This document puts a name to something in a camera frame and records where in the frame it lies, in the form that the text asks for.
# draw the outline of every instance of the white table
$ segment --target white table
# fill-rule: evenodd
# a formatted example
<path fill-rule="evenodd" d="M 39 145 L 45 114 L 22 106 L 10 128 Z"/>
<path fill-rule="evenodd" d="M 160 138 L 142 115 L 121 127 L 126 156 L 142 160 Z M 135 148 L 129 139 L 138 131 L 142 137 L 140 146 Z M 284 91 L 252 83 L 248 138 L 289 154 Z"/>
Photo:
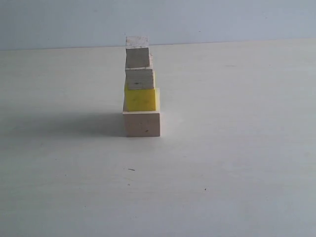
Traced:
<path fill-rule="evenodd" d="M 316 236 L 316 39 L 151 52 L 160 138 L 124 47 L 0 52 L 0 236 Z"/>

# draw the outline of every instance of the bottom block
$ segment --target bottom block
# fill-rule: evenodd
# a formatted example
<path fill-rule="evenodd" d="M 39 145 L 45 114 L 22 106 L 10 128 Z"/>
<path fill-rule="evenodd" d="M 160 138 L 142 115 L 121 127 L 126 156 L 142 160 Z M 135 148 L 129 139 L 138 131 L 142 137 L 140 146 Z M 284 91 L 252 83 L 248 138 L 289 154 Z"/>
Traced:
<path fill-rule="evenodd" d="M 159 137 L 160 136 L 160 98 L 156 97 L 156 111 L 128 112 L 125 101 L 123 107 L 124 125 L 127 137 Z"/>

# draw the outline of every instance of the block tower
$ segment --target block tower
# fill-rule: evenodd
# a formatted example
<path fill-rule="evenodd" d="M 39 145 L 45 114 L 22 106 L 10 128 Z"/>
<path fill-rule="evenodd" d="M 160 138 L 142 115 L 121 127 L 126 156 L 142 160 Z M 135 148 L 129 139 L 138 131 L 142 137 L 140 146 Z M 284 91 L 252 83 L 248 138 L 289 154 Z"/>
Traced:
<path fill-rule="evenodd" d="M 126 37 L 123 116 L 127 137 L 160 136 L 160 99 L 147 37 Z"/>

